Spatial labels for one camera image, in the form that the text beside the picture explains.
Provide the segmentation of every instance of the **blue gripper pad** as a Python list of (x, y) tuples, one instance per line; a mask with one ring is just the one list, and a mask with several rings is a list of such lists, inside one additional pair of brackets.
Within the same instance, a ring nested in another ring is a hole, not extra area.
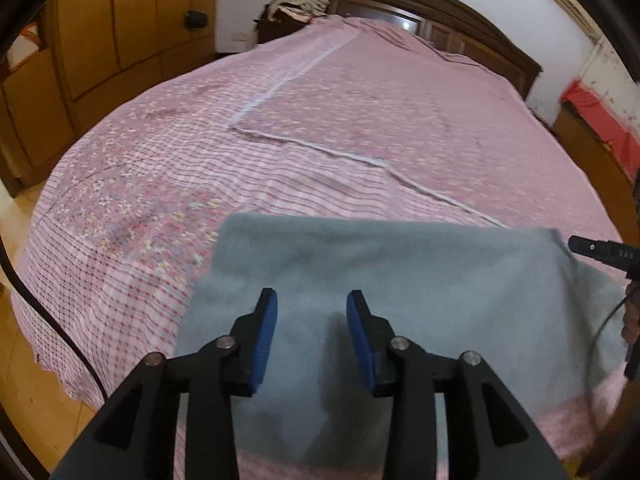
[(374, 352), (369, 339), (364, 331), (362, 320), (353, 301), (353, 293), (347, 296), (347, 324), (351, 333), (351, 343), (356, 352), (356, 359), (360, 367), (360, 373), (367, 389), (373, 393), (376, 386), (376, 375), (374, 368)]
[(267, 369), (267, 361), (269, 360), (271, 341), (273, 340), (273, 332), (276, 329), (277, 319), (278, 295), (275, 291), (272, 291), (269, 301), (264, 308), (260, 332), (258, 332), (252, 354), (252, 373), (249, 377), (249, 388), (252, 393), (258, 390), (258, 386), (262, 384), (262, 380), (264, 379), (264, 372)]

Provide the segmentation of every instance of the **sheet seam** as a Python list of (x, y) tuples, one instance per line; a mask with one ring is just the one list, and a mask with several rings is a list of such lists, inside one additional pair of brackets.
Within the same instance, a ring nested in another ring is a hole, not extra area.
[(331, 53), (335, 52), (336, 50), (338, 50), (339, 48), (345, 46), (347, 43), (349, 43), (351, 40), (354, 40), (354, 38), (357, 38), (359, 35), (360, 35), (360, 31), (356, 30), (356, 34), (355, 35), (351, 36), (350, 38), (347, 38), (347, 40), (342, 41), (339, 44), (336, 44), (336, 45), (334, 45), (332, 47), (329, 47), (327, 50), (322, 52), (319, 56), (317, 56), (311, 62), (309, 62), (308, 64), (303, 66), (300, 70), (298, 70), (297, 72), (294, 72), (290, 76), (285, 77), (281, 81), (278, 81), (269, 90), (267, 90), (264, 94), (262, 94), (261, 96), (255, 98), (253, 101), (250, 101), (249, 103), (245, 104), (244, 107), (242, 107), (242, 109), (239, 112), (236, 112), (234, 115), (231, 116), (231, 119), (229, 121), (229, 126), (228, 127), (229, 128), (233, 128), (234, 126), (236, 126), (236, 124), (238, 124), (239, 121), (241, 121), (242, 118), (248, 112), (250, 112), (254, 108), (260, 106), (264, 102), (266, 102), (269, 99), (271, 99), (273, 97), (273, 95), (276, 93), (276, 91), (281, 86), (286, 85), (287, 83), (293, 81), (294, 79), (297, 79), (300, 76), (304, 75), (306, 72), (311, 70), (316, 64), (320, 63), (325, 57), (329, 56), (329, 54), (331, 54)]
[(245, 128), (240, 128), (237, 125), (232, 125), (229, 127), (229, 129), (231, 131), (235, 131), (237, 133), (243, 134), (243, 135), (247, 135), (247, 136), (253, 136), (253, 137), (261, 137), (264, 139), (271, 139), (271, 140), (279, 140), (280, 142), (292, 142), (294, 144), (298, 144), (299, 146), (305, 146), (307, 148), (311, 148), (313, 150), (318, 150), (320, 152), (323, 153), (327, 153), (329, 155), (333, 155), (333, 156), (339, 156), (341, 158), (348, 158), (350, 160), (354, 160), (356, 162), (362, 162), (364, 164), (368, 164), (370, 166), (374, 166), (376, 168), (381, 168), (382, 170), (385, 170), (388, 174), (391, 175), (391, 177), (393, 177), (394, 179), (398, 180), (399, 182), (401, 182), (402, 184), (405, 184), (406, 186), (409, 186), (413, 189), (415, 189), (416, 191), (418, 191), (421, 194), (430, 196), (431, 198), (434, 198), (436, 200), (439, 200), (440, 202), (446, 202), (449, 203), (455, 207), (459, 207), (460, 209), (462, 209), (463, 211), (467, 212), (467, 213), (472, 213), (474, 215), (479, 216), (480, 218), (483, 218), (484, 220), (487, 220), (488, 222), (490, 222), (491, 224), (494, 224), (495, 226), (498, 227), (503, 227), (506, 229), (510, 229), (510, 227), (508, 225), (503, 224), (502, 222), (500, 222), (499, 220), (486, 215), (474, 208), (472, 208), (471, 206), (468, 206), (462, 202), (459, 202), (458, 200), (444, 194), (444, 193), (440, 193), (434, 189), (430, 189), (426, 186), (423, 186), (422, 184), (418, 184), (415, 180), (411, 180), (410, 178), (405, 177), (402, 173), (399, 173), (399, 171), (396, 171), (394, 168), (392, 168), (389, 164), (387, 164), (384, 160), (378, 159), (378, 158), (370, 158), (367, 156), (361, 156), (361, 155), (355, 155), (354, 153), (348, 153), (348, 152), (339, 152), (337, 150), (331, 150), (330, 148), (326, 148), (324, 146), (320, 146), (319, 144), (314, 144), (312, 142), (306, 142), (306, 140), (300, 140), (300, 139), (295, 139), (293, 137), (283, 137), (283, 136), (278, 136), (278, 135), (274, 135), (274, 134), (266, 134), (264, 132), (260, 132), (258, 130), (247, 130)]

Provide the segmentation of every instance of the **red cloth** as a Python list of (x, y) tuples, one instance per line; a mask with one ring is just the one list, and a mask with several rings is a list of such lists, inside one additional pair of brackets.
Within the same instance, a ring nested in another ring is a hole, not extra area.
[(626, 174), (633, 178), (640, 168), (640, 144), (631, 131), (625, 128), (609, 105), (590, 88), (575, 80), (560, 96), (569, 101), (580, 116), (606, 142)]

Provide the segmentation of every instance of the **wooden floor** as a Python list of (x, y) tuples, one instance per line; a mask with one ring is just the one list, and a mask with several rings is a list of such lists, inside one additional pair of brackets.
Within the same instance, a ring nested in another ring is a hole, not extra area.
[[(33, 187), (4, 206), (0, 234), (15, 265), (29, 233), (30, 217), (42, 186)], [(55, 468), (80, 431), (89, 423), (93, 410), (71, 399), (53, 373), (34, 361), (33, 351), (22, 336), (5, 290), (0, 296), (0, 402), (11, 422), (42, 465)]]
[(2, 182), (0, 182), (0, 218), (7, 210), (7, 208), (12, 204), (13, 198), (9, 195), (9, 192), (6, 190)]

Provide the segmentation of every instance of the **pile of clothes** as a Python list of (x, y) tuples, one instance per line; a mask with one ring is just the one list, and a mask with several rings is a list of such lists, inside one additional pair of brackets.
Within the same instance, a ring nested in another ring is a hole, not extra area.
[(270, 22), (295, 20), (310, 23), (318, 16), (326, 16), (329, 0), (273, 0), (265, 6), (261, 18)]

